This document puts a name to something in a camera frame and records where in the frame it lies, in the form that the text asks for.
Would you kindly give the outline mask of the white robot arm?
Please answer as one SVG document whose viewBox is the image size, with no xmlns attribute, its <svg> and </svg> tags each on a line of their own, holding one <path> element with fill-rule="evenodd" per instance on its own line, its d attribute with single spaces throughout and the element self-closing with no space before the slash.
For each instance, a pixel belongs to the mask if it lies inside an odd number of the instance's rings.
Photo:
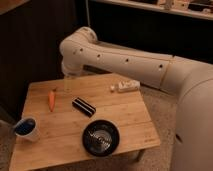
<svg viewBox="0 0 213 171">
<path fill-rule="evenodd" d="M 60 53 L 68 77 L 89 65 L 177 96 L 170 171 L 213 171 L 213 64 L 100 42 L 89 27 L 67 36 Z"/>
</svg>

